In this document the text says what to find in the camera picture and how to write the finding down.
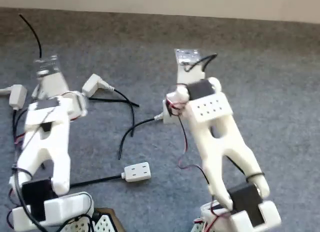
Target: perforated plate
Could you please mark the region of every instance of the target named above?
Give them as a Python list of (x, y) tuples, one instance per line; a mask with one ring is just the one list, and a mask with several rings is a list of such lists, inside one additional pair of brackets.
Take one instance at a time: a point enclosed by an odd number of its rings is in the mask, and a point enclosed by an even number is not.
[(191, 232), (202, 232), (205, 223), (195, 223)]
[(108, 215), (102, 215), (94, 227), (95, 232), (116, 232)]
[(190, 118), (198, 123), (233, 114), (227, 97), (222, 92), (189, 101), (185, 109)]
[[(75, 221), (66, 225), (61, 232), (88, 232), (89, 219), (82, 217), (79, 221)], [(108, 215), (102, 215), (94, 226), (94, 232), (116, 232)]]
[(78, 221), (67, 224), (61, 232), (88, 232), (89, 219), (86, 217), (80, 218)]

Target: white wall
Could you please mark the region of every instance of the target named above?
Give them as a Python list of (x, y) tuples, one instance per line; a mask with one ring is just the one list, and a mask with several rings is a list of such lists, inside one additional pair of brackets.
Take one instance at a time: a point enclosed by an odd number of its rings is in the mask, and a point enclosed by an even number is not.
[(320, 23), (320, 0), (0, 0), (0, 7)]

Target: white plastic bracket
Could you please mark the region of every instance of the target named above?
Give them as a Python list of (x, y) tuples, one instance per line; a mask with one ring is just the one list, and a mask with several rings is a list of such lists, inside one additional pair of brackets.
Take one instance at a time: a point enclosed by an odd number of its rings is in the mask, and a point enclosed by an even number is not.
[[(40, 224), (43, 227), (58, 226), (81, 214), (87, 213), (89, 216), (92, 216), (94, 202), (88, 193), (79, 192), (46, 200), (44, 202), (44, 211), (46, 220), (41, 221)], [(13, 227), (16, 232), (36, 229), (36, 226), (29, 220), (22, 207), (12, 210), (12, 218)]]

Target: black cable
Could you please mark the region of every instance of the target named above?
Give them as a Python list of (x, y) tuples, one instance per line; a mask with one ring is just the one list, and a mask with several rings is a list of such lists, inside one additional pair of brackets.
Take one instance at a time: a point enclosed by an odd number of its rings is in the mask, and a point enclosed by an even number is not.
[(248, 183), (249, 182), (249, 179), (253, 178), (253, 177), (256, 177), (256, 176), (265, 176), (265, 173), (263, 172), (258, 172), (258, 173), (254, 173), (254, 174), (251, 174), (249, 175), (247, 178), (245, 178), (246, 182)]
[(214, 53), (211, 55), (208, 55), (206, 57), (201, 58), (200, 60), (198, 60), (197, 62), (195, 62), (193, 65), (190, 66), (190, 68), (188, 69), (184, 69), (185, 72), (190, 72), (195, 66), (197, 66), (198, 64), (202, 63), (205, 60), (208, 60), (207, 63), (204, 64), (204, 66), (201, 68), (202, 71), (204, 71), (204, 69), (206, 69), (207, 65), (218, 56), (218, 54)]
[(82, 218), (82, 217), (87, 217), (87, 218), (89, 219), (89, 222), (90, 222), (89, 232), (94, 232), (95, 229), (94, 229), (93, 220), (92, 220), (92, 218), (91, 218), (89, 215), (87, 215), (87, 214), (81, 214), (81, 215), (76, 216), (76, 217), (74, 217), (74, 218), (68, 219), (67, 221), (65, 221), (65, 222), (58, 228), (58, 230), (57, 230), (56, 232), (62, 231), (63, 228), (64, 228), (67, 224), (70, 223), (70, 221), (72, 221), (72, 220), (78, 220), (78, 219), (80, 219), (80, 218)]
[[(187, 149), (188, 149), (188, 138), (187, 138), (187, 133), (186, 133), (184, 124), (182, 123), (180, 116), (178, 116), (178, 119), (179, 119), (179, 122), (180, 122), (180, 125), (181, 125), (181, 128), (182, 128), (182, 132), (183, 132), (183, 136), (184, 136), (184, 141), (185, 141), (185, 151), (184, 151), (184, 153), (181, 155), (181, 157), (180, 157), (180, 159), (179, 159), (179, 161), (180, 161), (180, 160), (182, 159), (182, 157), (185, 155), (185, 153), (186, 153), (186, 151), (187, 151)], [(187, 168), (190, 168), (190, 167), (196, 167), (196, 168), (198, 168), (198, 169), (201, 171), (202, 175), (204, 176), (207, 184), (208, 184), (208, 185), (210, 184), (210, 183), (209, 183), (209, 180), (208, 180), (208, 178), (207, 178), (207, 176), (206, 176), (206, 174), (205, 174), (205, 172), (204, 172), (204, 170), (203, 170), (199, 165), (197, 165), (197, 164), (189, 164), (189, 165), (186, 165), (186, 166), (181, 166), (181, 165), (179, 164), (179, 162), (178, 162), (178, 167), (179, 167), (180, 169), (182, 169), (182, 170), (187, 169)]]
[(121, 93), (119, 90), (117, 89), (114, 89), (114, 92), (118, 93), (119, 95), (121, 95), (126, 101), (128, 101), (129, 105), (130, 105), (130, 108), (131, 108), (131, 114), (132, 114), (132, 127), (133, 129), (131, 130), (131, 137), (134, 136), (134, 132), (135, 132), (135, 124), (136, 124), (136, 118), (135, 118), (135, 110), (134, 110), (134, 107), (131, 103), (131, 101), (123, 94)]
[(17, 117), (17, 110), (13, 110), (12, 114), (12, 136), (13, 136), (13, 142), (16, 141), (16, 131), (15, 131), (15, 125), (16, 125), (16, 117)]
[(139, 104), (134, 103), (132, 101), (127, 101), (126, 99), (113, 99), (113, 98), (93, 98), (89, 97), (88, 100), (90, 101), (100, 101), (100, 102), (107, 102), (107, 103), (126, 103), (126, 104), (132, 104), (135, 107), (140, 107)]
[(14, 191), (13, 188), (11, 188), (11, 189), (9, 190), (8, 199), (10, 200), (10, 202), (11, 202), (13, 205), (15, 205), (15, 206), (20, 206), (20, 204), (18, 204), (17, 202), (15, 202), (15, 201), (12, 199), (12, 197), (11, 197), (11, 194), (12, 194), (13, 191)]
[(240, 168), (239, 165), (237, 165), (229, 156), (227, 156), (227, 158), (235, 167), (237, 167), (238, 170), (240, 170), (240, 172), (242, 174), (245, 174), (245, 172), (242, 170), (242, 168)]
[(19, 124), (19, 121), (21, 119), (21, 117), (28, 111), (28, 109), (24, 109), (20, 114), (19, 116), (17, 117), (17, 119), (15, 120), (15, 122), (12, 121), (12, 130), (13, 130), (13, 138), (14, 138), (14, 141), (16, 141), (16, 138), (17, 138), (17, 129), (18, 129), (18, 124)]
[(79, 182), (79, 183), (72, 183), (72, 184), (70, 184), (70, 189), (73, 189), (73, 188), (76, 188), (76, 187), (88, 186), (88, 185), (97, 184), (97, 183), (110, 181), (110, 180), (115, 180), (115, 179), (121, 179), (121, 178), (122, 178), (122, 176), (121, 176), (121, 174), (119, 174), (119, 175), (115, 175), (115, 176), (92, 179), (92, 180)]
[(124, 142), (125, 142), (125, 139), (127, 137), (127, 135), (130, 133), (130, 131), (132, 131), (134, 128), (136, 128), (137, 126), (140, 126), (140, 125), (143, 125), (145, 123), (148, 123), (148, 122), (151, 122), (151, 121), (154, 121), (155, 118), (149, 118), (149, 119), (146, 119), (144, 121), (141, 121), (139, 123), (136, 123), (134, 126), (132, 126), (131, 128), (129, 128), (123, 135), (122, 139), (121, 139), (121, 143), (120, 143), (120, 147), (119, 147), (119, 151), (118, 151), (118, 160), (121, 159), (121, 155), (122, 155), (122, 149), (123, 149), (123, 146), (124, 146)]
[(6, 222), (8, 224), (8, 226), (14, 230), (14, 226), (12, 225), (12, 223), (10, 222), (10, 215), (12, 213), (12, 210), (10, 210), (7, 214), (6, 214)]
[(202, 72), (206, 71), (206, 68), (207, 68), (208, 64), (210, 64), (210, 62), (213, 61), (217, 56), (218, 56), (217, 53), (214, 53), (214, 54), (211, 55), (211, 57), (202, 66), (202, 68), (201, 68)]
[(36, 39), (36, 42), (38, 43), (38, 47), (39, 47), (39, 59), (42, 58), (42, 47), (41, 47), (41, 43), (40, 43), (40, 40), (39, 40), (39, 37), (36, 33), (36, 31), (34, 30), (34, 28), (31, 26), (31, 24), (26, 20), (26, 18), (22, 15), (22, 14), (19, 14), (20, 18), (26, 23), (26, 25), (30, 28), (30, 30), (32, 31), (35, 39)]

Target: wire connector plug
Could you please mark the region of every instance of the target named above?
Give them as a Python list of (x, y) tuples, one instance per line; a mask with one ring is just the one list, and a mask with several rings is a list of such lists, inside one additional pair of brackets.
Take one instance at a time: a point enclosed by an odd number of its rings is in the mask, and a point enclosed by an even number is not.
[(14, 110), (20, 110), (25, 104), (27, 89), (21, 84), (14, 84), (10, 87), (0, 89), (0, 96), (10, 95), (9, 105)]
[(93, 73), (82, 87), (82, 92), (87, 97), (91, 97), (98, 89), (113, 92), (115, 88), (104, 81), (99, 75)]
[(143, 181), (151, 178), (151, 171), (148, 162), (129, 165), (124, 168), (121, 174), (122, 179), (127, 182)]
[(162, 112), (162, 113), (156, 115), (153, 118), (154, 118), (155, 121), (163, 120), (164, 119), (164, 113)]

